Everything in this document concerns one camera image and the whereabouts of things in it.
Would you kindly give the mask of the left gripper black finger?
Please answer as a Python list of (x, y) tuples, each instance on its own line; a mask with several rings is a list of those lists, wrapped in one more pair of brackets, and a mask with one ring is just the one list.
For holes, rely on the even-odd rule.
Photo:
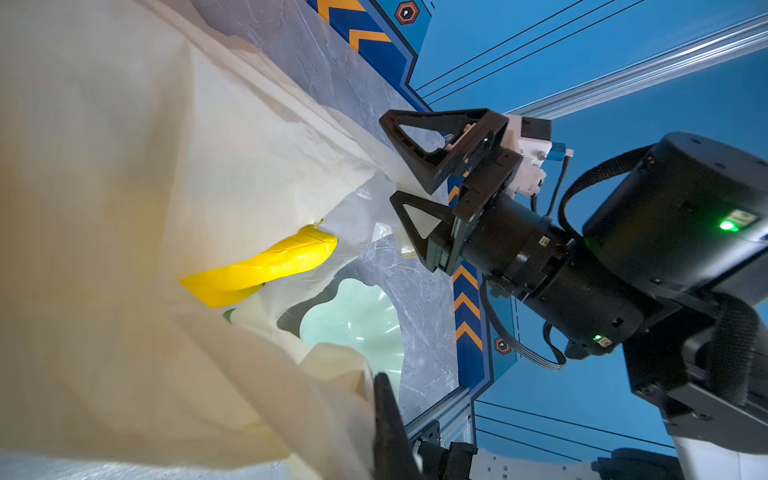
[(389, 377), (374, 377), (375, 437), (373, 443), (376, 480), (418, 480), (423, 475), (406, 436)]

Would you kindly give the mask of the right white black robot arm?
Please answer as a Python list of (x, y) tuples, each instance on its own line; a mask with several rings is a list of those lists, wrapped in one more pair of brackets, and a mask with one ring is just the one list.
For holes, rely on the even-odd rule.
[(621, 348), (633, 393), (676, 455), (617, 449), (556, 466), (408, 434), (374, 380), (378, 479), (763, 479), (767, 475), (767, 164), (685, 132), (611, 158), (523, 206), (554, 149), (547, 120), (488, 109), (391, 110), (380, 125), (426, 194), (391, 204), (430, 271), (476, 270), (504, 351), (558, 371)]

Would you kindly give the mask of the translucent plastic bag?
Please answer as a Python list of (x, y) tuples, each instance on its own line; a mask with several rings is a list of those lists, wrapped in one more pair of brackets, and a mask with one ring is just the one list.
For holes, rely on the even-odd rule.
[(402, 159), (174, 1), (1, 5), (1, 447), (368, 479), (370, 368), (182, 285)]

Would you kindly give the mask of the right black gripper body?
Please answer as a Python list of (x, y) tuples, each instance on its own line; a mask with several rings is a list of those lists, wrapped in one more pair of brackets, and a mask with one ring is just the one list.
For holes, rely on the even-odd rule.
[(583, 238), (506, 194), (522, 156), (502, 145), (466, 180), (454, 208), (452, 249), (484, 277), (481, 299), (513, 297), (562, 333), (555, 360), (611, 353), (644, 323), (645, 297), (603, 267)]

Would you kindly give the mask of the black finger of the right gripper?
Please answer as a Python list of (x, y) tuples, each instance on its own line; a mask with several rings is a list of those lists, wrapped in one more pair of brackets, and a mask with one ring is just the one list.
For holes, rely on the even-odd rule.
[(489, 109), (389, 110), (379, 125), (423, 190), (475, 169), (501, 145), (509, 119)]
[(422, 264), (430, 272), (448, 272), (454, 223), (452, 209), (405, 191), (396, 191), (390, 202)]

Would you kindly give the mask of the yellow banana bunch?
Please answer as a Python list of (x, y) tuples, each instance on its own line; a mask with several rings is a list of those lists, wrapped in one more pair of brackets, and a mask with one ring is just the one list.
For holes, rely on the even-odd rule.
[(307, 225), (249, 260), (187, 276), (180, 284), (209, 308), (228, 307), (267, 283), (317, 268), (332, 256), (338, 243), (335, 235)]

